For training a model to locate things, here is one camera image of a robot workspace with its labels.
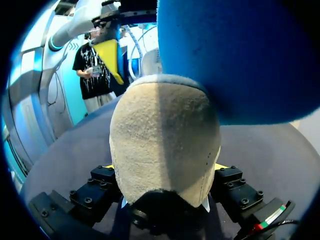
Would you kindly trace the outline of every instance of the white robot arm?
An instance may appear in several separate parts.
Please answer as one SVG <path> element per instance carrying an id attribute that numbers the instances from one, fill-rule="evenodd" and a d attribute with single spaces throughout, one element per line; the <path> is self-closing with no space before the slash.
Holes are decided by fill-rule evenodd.
<path id="1" fill-rule="evenodd" d="M 118 9 L 116 3 L 102 7 L 102 2 L 104 1 L 79 0 L 73 18 L 50 37 L 49 48 L 54 52 L 61 50 L 68 41 L 92 29 L 92 19 Z"/>

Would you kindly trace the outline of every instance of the graphic print t-shirt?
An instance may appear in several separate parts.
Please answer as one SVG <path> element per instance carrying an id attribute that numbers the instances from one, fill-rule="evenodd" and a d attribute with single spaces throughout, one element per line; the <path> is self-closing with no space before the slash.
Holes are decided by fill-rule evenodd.
<path id="1" fill-rule="evenodd" d="M 98 77 L 89 79 L 80 77 L 80 88 L 84 100 L 112 92 L 110 82 L 115 81 L 94 48 L 89 46 L 89 43 L 86 43 L 76 52 L 72 69 L 85 71 L 95 66 L 100 66 L 100 75 Z"/>

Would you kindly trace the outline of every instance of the man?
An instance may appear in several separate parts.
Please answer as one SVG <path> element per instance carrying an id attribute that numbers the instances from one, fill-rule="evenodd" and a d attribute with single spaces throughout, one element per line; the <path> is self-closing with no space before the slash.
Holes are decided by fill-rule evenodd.
<path id="1" fill-rule="evenodd" d="M 72 68 L 80 77 L 82 99 L 88 114 L 116 98 L 110 88 L 110 82 L 115 79 L 91 44 L 91 40 L 99 35 L 99 27 L 91 29 L 88 43 L 77 51 Z"/>

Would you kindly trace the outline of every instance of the blue foam block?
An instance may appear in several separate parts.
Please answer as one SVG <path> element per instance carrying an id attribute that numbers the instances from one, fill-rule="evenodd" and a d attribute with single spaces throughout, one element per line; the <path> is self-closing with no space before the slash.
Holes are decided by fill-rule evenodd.
<path id="1" fill-rule="evenodd" d="M 200 82 L 223 125 L 275 124 L 320 105 L 320 64 L 278 0 L 160 0 L 163 71 Z"/>

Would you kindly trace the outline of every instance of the table surface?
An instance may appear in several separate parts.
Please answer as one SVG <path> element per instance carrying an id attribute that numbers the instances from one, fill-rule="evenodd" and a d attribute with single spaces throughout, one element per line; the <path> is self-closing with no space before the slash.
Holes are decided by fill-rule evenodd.
<path id="1" fill-rule="evenodd" d="M 26 203 L 40 192 L 50 194 L 52 190 L 68 199 L 69 191 L 85 184 L 92 169 L 111 164 L 110 121 L 118 100 L 87 116 L 49 148 L 33 166 L 22 187 L 21 196 Z M 320 184 L 320 156 L 306 138 L 291 124 L 222 126 L 221 137 L 217 162 L 241 169 L 252 187 L 264 191 L 266 202 L 275 197 L 285 202 L 293 200 L 296 207 L 289 218 L 301 219 Z M 116 208 L 113 204 L 94 228 L 108 233 Z M 218 215 L 211 219 L 217 235 L 206 239 L 234 237 L 240 228 L 231 222 L 221 205 L 217 204 L 217 211 L 212 212 Z M 294 226 L 283 226 L 276 234 L 285 237 L 293 229 Z M 167 238 L 150 236 L 132 227 L 130 239 Z"/>

